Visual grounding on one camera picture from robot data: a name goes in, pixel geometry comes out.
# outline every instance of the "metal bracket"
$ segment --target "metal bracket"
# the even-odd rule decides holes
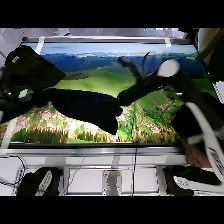
[[[102,194],[104,196],[119,196],[122,192],[120,170],[104,170],[102,177]]]

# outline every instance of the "silver frame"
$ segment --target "silver frame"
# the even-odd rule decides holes
[[[38,43],[39,37],[24,37],[22,43]],[[167,38],[167,37],[121,37],[121,36],[52,36],[45,37],[44,43],[144,43],[144,44],[167,44],[167,40],[171,44],[188,45],[190,44],[189,39],[181,38]],[[119,147],[99,147],[99,148],[84,148],[83,146],[78,148],[66,149],[26,149],[11,148],[0,150],[0,155],[18,155],[18,156],[37,156],[37,157],[92,157],[92,156],[175,156],[183,155],[184,150],[181,147],[170,147],[170,146],[146,146],[141,147],[133,146],[130,148],[119,148]]]

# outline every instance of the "screen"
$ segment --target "screen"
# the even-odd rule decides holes
[[[36,44],[26,43],[34,50]],[[179,60],[184,72],[202,92],[216,97],[212,84],[197,56],[193,45],[141,44],[141,43],[44,43],[41,56],[53,63],[66,76],[54,88],[85,90],[117,95],[135,84],[128,68],[117,63],[120,56],[133,61],[141,70],[144,55],[145,72],[150,74],[167,59]],[[122,107],[117,117],[118,131],[111,135],[94,124],[68,118],[48,103],[18,117],[11,142],[57,143],[153,143],[175,144],[178,135],[170,122],[183,102],[178,93],[168,86],[154,91]],[[1,137],[7,124],[1,125]]]

